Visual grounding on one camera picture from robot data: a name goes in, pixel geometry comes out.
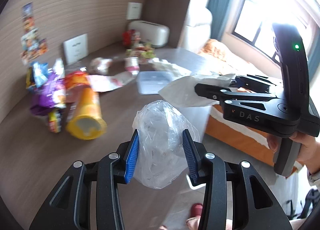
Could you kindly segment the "clear plastic bag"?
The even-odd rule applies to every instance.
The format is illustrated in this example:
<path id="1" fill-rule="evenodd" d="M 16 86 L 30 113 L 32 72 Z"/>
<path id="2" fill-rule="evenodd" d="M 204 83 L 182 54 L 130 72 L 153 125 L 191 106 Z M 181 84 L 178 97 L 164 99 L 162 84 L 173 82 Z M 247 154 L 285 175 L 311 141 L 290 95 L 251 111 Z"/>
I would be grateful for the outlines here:
<path id="1" fill-rule="evenodd" d="M 194 141 L 200 140 L 198 129 L 163 100 L 153 101 L 138 111 L 132 128 L 139 135 L 134 178 L 152 189 L 165 188 L 187 168 L 183 130 L 189 130 Z"/>

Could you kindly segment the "white red wrapper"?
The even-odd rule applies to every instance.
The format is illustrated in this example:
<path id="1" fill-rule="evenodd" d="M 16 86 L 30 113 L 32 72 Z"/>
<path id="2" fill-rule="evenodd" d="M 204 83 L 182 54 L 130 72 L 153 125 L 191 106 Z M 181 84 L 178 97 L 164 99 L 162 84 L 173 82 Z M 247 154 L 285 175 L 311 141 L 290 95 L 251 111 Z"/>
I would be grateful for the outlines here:
<path id="1" fill-rule="evenodd" d="M 112 65 L 112 59 L 95 58 L 89 64 L 89 73 L 96 75 L 108 75 L 108 69 Z"/>

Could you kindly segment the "blue snack bag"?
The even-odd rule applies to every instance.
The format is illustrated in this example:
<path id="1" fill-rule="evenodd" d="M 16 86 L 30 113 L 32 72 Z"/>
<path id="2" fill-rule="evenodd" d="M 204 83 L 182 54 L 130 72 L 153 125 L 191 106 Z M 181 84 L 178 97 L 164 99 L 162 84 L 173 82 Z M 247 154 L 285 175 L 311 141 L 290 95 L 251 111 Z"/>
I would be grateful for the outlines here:
<path id="1" fill-rule="evenodd" d="M 35 86 L 37 88 L 43 86 L 48 81 L 48 77 L 49 77 L 48 64 L 46 62 L 45 63 L 32 62 L 31 68 L 33 71 Z"/>

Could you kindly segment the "beige padded headboard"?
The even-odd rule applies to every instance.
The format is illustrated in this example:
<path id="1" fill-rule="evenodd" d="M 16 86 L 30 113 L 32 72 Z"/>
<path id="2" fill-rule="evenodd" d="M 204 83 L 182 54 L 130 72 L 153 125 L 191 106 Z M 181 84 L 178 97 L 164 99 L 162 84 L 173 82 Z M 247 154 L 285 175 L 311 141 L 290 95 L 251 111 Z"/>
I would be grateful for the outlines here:
<path id="1" fill-rule="evenodd" d="M 206 7 L 189 8 L 178 47 L 198 53 L 210 38 L 212 14 Z"/>

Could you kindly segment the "red slipper right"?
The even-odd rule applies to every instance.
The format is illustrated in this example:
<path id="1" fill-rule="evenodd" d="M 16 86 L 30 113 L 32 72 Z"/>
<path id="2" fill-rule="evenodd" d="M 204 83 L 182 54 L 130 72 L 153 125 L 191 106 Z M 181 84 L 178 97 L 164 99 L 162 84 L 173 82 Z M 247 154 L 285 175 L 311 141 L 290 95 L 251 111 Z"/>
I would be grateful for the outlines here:
<path id="1" fill-rule="evenodd" d="M 202 203 L 194 203 L 190 208 L 190 216 L 186 220 L 187 227 L 190 230 L 197 230 L 202 214 Z"/>

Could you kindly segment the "clear plastic container lid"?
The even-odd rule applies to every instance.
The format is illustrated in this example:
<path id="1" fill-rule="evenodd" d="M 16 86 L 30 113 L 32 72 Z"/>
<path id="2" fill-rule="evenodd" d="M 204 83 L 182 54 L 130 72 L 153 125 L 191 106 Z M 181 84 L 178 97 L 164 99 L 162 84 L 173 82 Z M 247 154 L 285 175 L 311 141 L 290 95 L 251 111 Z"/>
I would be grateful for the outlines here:
<path id="1" fill-rule="evenodd" d="M 173 81 L 171 73 L 164 71 L 145 71 L 137 76 L 138 92 L 142 95 L 158 94 L 167 84 Z"/>

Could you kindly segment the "green red crumpled wrapper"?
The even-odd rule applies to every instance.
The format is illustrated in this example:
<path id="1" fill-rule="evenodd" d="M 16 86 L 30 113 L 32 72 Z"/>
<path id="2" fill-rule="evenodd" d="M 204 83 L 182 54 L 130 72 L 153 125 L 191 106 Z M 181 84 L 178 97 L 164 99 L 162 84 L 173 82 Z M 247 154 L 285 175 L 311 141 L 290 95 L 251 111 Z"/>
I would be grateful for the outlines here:
<path id="1" fill-rule="evenodd" d="M 128 57 L 137 57 L 139 64 L 147 64 L 151 59 L 156 57 L 155 49 L 150 43 L 139 43 L 131 49 L 126 50 Z"/>

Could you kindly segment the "orange chip canister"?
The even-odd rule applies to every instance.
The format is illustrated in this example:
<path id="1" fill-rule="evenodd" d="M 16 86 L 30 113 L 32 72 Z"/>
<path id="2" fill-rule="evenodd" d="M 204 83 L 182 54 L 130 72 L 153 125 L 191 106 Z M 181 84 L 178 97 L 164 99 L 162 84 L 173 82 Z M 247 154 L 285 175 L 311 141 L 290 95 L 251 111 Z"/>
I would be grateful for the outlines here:
<path id="1" fill-rule="evenodd" d="M 94 140 L 106 132 L 102 118 L 99 93 L 91 87 L 84 88 L 78 100 L 71 106 L 66 130 L 80 140 Z"/>

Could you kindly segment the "pink white yogurt cup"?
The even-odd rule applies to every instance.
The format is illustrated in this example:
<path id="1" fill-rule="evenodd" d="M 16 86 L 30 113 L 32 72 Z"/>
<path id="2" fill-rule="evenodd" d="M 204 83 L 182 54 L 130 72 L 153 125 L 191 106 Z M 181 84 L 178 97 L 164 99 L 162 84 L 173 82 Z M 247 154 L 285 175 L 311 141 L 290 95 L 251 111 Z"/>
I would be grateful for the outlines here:
<path id="1" fill-rule="evenodd" d="M 139 58 L 136 56 L 125 58 L 125 70 L 132 75 L 137 75 L 140 71 Z"/>

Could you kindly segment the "black yellow snack wrapper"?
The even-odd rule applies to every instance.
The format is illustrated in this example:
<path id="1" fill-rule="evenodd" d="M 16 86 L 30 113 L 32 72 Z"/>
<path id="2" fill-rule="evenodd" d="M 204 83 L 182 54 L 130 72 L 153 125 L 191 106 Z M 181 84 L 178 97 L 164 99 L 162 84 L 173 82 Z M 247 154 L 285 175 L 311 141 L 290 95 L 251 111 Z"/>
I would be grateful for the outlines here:
<path id="1" fill-rule="evenodd" d="M 48 128 L 52 133 L 61 132 L 61 120 L 62 114 L 59 109 L 54 109 L 50 113 L 48 113 Z"/>

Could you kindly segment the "red snack wrapper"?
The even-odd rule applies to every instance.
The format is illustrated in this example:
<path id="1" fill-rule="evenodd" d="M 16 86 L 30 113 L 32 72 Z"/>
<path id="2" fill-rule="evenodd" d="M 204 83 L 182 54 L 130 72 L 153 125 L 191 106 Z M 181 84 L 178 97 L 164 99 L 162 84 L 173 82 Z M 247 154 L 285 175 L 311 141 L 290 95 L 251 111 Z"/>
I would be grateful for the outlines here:
<path id="1" fill-rule="evenodd" d="M 140 45 L 140 32 L 135 29 L 130 29 L 122 34 L 123 46 L 127 49 L 137 48 Z"/>

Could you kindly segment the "purple snack bag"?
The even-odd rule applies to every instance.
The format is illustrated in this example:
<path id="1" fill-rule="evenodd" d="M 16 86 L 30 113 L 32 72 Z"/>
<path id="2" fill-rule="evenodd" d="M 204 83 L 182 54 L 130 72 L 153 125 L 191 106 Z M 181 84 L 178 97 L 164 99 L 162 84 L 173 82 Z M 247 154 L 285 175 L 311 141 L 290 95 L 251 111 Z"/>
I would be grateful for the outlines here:
<path id="1" fill-rule="evenodd" d="M 66 107 L 66 88 L 63 79 L 52 72 L 47 82 L 33 95 L 30 108 L 34 116 L 45 116 L 55 108 Z"/>

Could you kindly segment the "pink white pouch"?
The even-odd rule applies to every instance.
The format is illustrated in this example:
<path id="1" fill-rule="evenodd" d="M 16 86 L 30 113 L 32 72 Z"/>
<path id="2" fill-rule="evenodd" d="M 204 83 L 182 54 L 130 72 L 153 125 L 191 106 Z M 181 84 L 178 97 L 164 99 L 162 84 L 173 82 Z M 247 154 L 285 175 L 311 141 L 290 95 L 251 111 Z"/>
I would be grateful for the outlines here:
<path id="1" fill-rule="evenodd" d="M 110 92 L 119 89 L 137 77 L 138 72 L 121 72 L 114 76 L 106 75 L 88 75 L 89 81 L 93 91 L 95 92 Z"/>

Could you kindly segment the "white wall socket side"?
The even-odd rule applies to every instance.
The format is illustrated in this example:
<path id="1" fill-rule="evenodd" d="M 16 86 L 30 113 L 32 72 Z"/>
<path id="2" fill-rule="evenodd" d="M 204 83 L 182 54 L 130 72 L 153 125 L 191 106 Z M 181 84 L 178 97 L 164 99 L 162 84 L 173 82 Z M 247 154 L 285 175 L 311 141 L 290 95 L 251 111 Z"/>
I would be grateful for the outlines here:
<path id="1" fill-rule="evenodd" d="M 127 20 L 138 20 L 142 13 L 142 3 L 129 2 L 127 5 Z"/>

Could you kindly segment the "white wall socket centre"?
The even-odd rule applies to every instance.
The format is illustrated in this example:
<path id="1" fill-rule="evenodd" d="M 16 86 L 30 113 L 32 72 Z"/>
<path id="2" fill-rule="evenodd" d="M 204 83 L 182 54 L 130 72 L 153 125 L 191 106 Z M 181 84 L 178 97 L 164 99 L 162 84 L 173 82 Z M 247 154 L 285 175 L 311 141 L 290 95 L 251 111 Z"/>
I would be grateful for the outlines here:
<path id="1" fill-rule="evenodd" d="M 79 35 L 63 43 L 66 64 L 77 62 L 88 56 L 87 34 Z"/>

